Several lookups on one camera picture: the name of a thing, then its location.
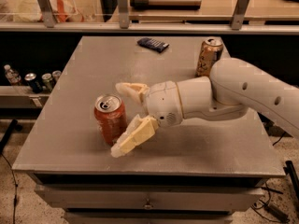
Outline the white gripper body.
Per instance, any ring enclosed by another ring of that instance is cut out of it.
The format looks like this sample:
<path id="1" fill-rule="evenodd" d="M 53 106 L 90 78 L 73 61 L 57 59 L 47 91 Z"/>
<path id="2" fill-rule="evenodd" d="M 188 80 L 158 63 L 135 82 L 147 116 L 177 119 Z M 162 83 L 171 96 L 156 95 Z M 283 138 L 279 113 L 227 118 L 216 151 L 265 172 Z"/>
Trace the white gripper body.
<path id="1" fill-rule="evenodd" d="M 179 125 L 183 120 L 178 86 L 166 81 L 151 86 L 144 96 L 148 114 L 157 119 L 160 127 Z"/>

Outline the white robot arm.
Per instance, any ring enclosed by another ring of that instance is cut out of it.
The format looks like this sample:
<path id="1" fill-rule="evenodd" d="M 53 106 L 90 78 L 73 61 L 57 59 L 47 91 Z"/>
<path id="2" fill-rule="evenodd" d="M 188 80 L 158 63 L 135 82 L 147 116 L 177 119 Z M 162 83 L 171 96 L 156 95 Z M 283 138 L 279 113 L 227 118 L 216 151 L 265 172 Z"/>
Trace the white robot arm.
<path id="1" fill-rule="evenodd" d="M 118 83 L 116 89 L 141 105 L 146 116 L 133 118 L 111 148 L 114 158 L 145 143 L 160 127 L 179 125 L 193 118 L 238 119 L 249 108 L 299 138 L 299 89 L 237 58 L 218 60 L 207 77 L 166 81 L 151 87 Z"/>

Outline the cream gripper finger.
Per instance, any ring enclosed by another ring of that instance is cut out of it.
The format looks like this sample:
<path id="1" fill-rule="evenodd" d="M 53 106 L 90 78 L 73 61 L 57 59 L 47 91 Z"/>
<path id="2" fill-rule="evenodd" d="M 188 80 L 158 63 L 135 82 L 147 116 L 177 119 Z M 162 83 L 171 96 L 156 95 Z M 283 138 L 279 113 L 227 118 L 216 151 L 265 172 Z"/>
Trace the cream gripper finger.
<path id="1" fill-rule="evenodd" d="M 146 84 L 125 82 L 117 83 L 115 88 L 120 95 L 131 98 L 138 105 L 142 105 L 143 96 L 150 89 Z"/>
<path id="2" fill-rule="evenodd" d="M 141 118 L 136 115 L 129 123 L 126 131 L 111 148 L 111 156 L 114 158 L 125 156 L 155 135 L 158 128 L 158 121 L 154 117 Z"/>

